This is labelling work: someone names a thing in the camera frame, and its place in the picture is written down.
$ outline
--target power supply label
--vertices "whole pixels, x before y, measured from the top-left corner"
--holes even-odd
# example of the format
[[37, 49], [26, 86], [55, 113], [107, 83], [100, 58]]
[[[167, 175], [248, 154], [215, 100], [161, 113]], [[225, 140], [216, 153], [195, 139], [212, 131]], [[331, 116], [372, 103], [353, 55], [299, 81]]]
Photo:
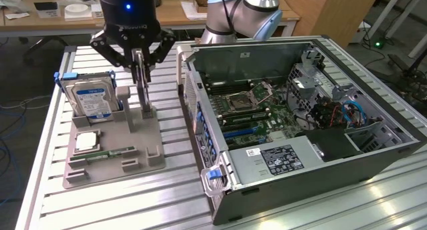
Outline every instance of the power supply label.
[[280, 175], [304, 168], [291, 145], [263, 150], [260, 154], [272, 175]]

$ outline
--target barcode sticker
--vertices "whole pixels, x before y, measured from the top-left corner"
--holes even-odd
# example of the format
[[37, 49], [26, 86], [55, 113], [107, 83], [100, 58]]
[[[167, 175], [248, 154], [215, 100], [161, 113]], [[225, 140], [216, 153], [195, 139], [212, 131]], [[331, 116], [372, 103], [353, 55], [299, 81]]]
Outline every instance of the barcode sticker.
[[259, 148], [252, 148], [252, 149], [245, 150], [245, 153], [247, 153], [248, 157], [252, 157], [255, 155], [260, 155], [261, 154], [260, 151], [261, 150]]

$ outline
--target hard drive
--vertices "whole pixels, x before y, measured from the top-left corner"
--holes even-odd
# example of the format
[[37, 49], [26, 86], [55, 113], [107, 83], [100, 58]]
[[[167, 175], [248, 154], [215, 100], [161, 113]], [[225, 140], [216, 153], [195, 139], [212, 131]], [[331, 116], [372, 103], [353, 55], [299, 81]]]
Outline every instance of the hard drive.
[[64, 73], [55, 81], [67, 95], [73, 116], [87, 116], [89, 123], [113, 119], [112, 112], [120, 110], [116, 98], [115, 73]]

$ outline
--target table leg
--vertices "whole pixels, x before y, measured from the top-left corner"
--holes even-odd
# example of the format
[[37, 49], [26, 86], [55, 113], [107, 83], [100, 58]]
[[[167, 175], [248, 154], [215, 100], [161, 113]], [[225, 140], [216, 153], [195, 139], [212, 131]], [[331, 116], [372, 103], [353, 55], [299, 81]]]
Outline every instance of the table leg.
[[281, 37], [291, 37], [295, 29], [296, 21], [284, 22]]
[[420, 52], [423, 51], [424, 48], [427, 48], [427, 34], [421, 38], [421, 40], [419, 41], [419, 43], [416, 44], [416, 46], [413, 47], [412, 51], [409, 52], [409, 54], [407, 56], [411, 59], [416, 58], [420, 55]]
[[373, 26], [371, 27], [371, 30], [367, 33], [369, 38], [372, 38], [372, 36], [373, 36], [376, 30], [379, 29], [379, 27], [380, 27], [387, 15], [388, 15], [389, 11], [392, 10], [392, 7], [395, 6], [396, 2], [397, 2], [397, 0], [389, 0], [384, 10], [381, 11], [381, 13], [373, 23]]
[[22, 54], [24, 63], [28, 65], [33, 64], [33, 60], [29, 58], [29, 55], [40, 49], [51, 40], [55, 40], [63, 44], [63, 46], [68, 46], [68, 43], [61, 39], [60, 36], [44, 36], [34, 45], [29, 47], [29, 49]]
[[403, 21], [405, 20], [407, 16], [409, 15], [412, 9], [415, 8], [416, 4], [419, 3], [420, 0], [412, 0], [412, 2], [407, 5], [404, 12], [401, 13], [400, 17], [395, 21], [392, 27], [389, 28], [385, 38], [391, 38], [392, 35], [395, 34], [397, 28], [400, 27]]

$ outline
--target cable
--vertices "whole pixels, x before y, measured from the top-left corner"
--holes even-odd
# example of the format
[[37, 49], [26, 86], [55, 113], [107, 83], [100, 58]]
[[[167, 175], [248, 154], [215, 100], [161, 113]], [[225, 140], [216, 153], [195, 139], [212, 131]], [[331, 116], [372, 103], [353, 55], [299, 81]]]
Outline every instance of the cable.
[[224, 6], [225, 18], [227, 18], [229, 30], [232, 31], [233, 34], [236, 34], [235, 26], [233, 26], [233, 23], [232, 23], [232, 20], [231, 20], [231, 18], [229, 18], [229, 14], [228, 14], [228, 9], [227, 9], [227, 5], [225, 5], [225, 0], [221, 0], [221, 4], [223, 4], [223, 6]]
[[309, 120], [307, 120], [305, 118], [303, 118], [303, 117], [300, 117], [300, 116], [297, 116], [297, 115], [293, 115], [293, 117], [297, 118], [297, 119], [300, 119], [300, 120], [304, 120], [307, 123], [309, 123], [309, 124], [312, 124], [312, 125], [316, 126], [316, 123], [315, 123], [313, 121], [309, 121]]
[[363, 66], [367, 67], [369, 64], [385, 59], [385, 55], [380, 52], [380, 51], [376, 51], [373, 49], [371, 49], [371, 38], [369, 38], [369, 35], [368, 35], [368, 31], [367, 31], [367, 26], [365, 26], [365, 20], [363, 19], [363, 30], [364, 30], [364, 36], [363, 36], [363, 43], [361, 43], [361, 47], [377, 54], [380, 54], [380, 58], [369, 61], [367, 64], [364, 64]]
[[287, 89], [285, 89], [285, 99], [284, 99], [285, 102], [288, 102], [289, 91], [291, 91], [291, 83], [288, 83]]
[[329, 123], [329, 127], [332, 127], [332, 124], [333, 124], [333, 117], [335, 117], [335, 113], [336, 113], [336, 109], [339, 108], [339, 106], [336, 105], [335, 107], [333, 107], [333, 111], [332, 111], [332, 117], [331, 117], [331, 123]]
[[0, 135], [18, 122], [18, 120], [21, 120], [21, 118], [25, 115], [25, 112], [26, 112], [26, 102], [24, 104], [24, 110], [21, 111], [20, 117], [0, 131]]
[[5, 41], [4, 42], [0, 42], [0, 48], [9, 42], [9, 38], [6, 37], [5, 38]]
[[[2, 105], [0, 105], [0, 108], [1, 108], [1, 109], [16, 109], [16, 108], [24, 109], [24, 107], [22, 107], [24, 104], [28, 104], [28, 103], [29, 103], [30, 101], [33, 101], [33, 100], [38, 100], [38, 99], [44, 99], [44, 98], [49, 98], [49, 97], [52, 97], [52, 95], [34, 96], [34, 97], [28, 98], [28, 99], [25, 99], [24, 101], [21, 101], [18, 105], [14, 105], [14, 106], [2, 106]], [[49, 104], [43, 105], [43, 106], [26, 107], [26, 109], [41, 109], [41, 108], [45, 108], [45, 107], [48, 107], [48, 106], [49, 106]]]
[[6, 153], [6, 151], [5, 151], [2, 148], [0, 148], [0, 151], [1, 151], [1, 153], [2, 153], [2, 156], [1, 156], [1, 158], [0, 158], [0, 162], [1, 162], [1, 160], [6, 157], [8, 153]]
[[17, 174], [17, 187], [16, 187], [12, 195], [0, 202], [0, 207], [1, 207], [1, 205], [5, 204], [9, 199], [13, 199], [17, 196], [17, 194], [20, 193], [21, 185], [22, 185], [22, 176], [21, 176], [21, 172], [20, 172], [18, 165], [17, 165], [17, 162], [16, 162], [16, 158], [14, 158], [13, 154], [10, 153], [8, 145], [6, 145], [5, 141], [2, 140], [2, 138], [0, 138], [0, 142], [4, 145], [4, 148], [1, 148], [1, 149], [8, 153], [9, 164], [12, 162], [12, 165], [13, 165], [13, 168], [14, 168], [14, 171], [16, 171], [16, 174]]
[[367, 119], [367, 115], [365, 115], [365, 113], [364, 113], [364, 111], [363, 111], [363, 108], [361, 108], [361, 106], [359, 105], [357, 102], [351, 101], [351, 100], [344, 101], [344, 103], [341, 104], [341, 112], [343, 112], [343, 116], [344, 116], [344, 119], [347, 120], [347, 122], [351, 123], [352, 120], [351, 120], [351, 118], [349, 118], [348, 115], [347, 115], [345, 105], [353, 105], [353, 106], [357, 108], [357, 110], [359, 110], [359, 112], [360, 112], [360, 114], [361, 114], [361, 116], [363, 116], [363, 124], [367, 124], [368, 119]]
[[12, 137], [13, 134], [16, 134], [16, 133], [22, 129], [22, 127], [24, 127], [24, 125], [25, 125], [25, 116], [21, 115], [21, 114], [5, 112], [5, 111], [0, 111], [0, 114], [18, 117], [17, 119], [21, 120], [21, 121], [20, 121], [20, 126], [17, 127], [17, 129], [14, 129], [14, 130], [13, 130], [12, 132], [9, 132], [6, 135], [0, 136], [0, 138], [8, 139], [9, 137]]
[[5, 174], [5, 172], [8, 171], [9, 169], [9, 166], [10, 166], [10, 161], [12, 161], [12, 156], [10, 156], [10, 151], [9, 151], [9, 148], [6, 147], [6, 143], [5, 141], [0, 138], [0, 142], [2, 142], [2, 145], [4, 145], [4, 148], [0, 147], [0, 149], [5, 152], [5, 155], [6, 155], [6, 164], [5, 164], [5, 168], [4, 170], [0, 172], [0, 177]]

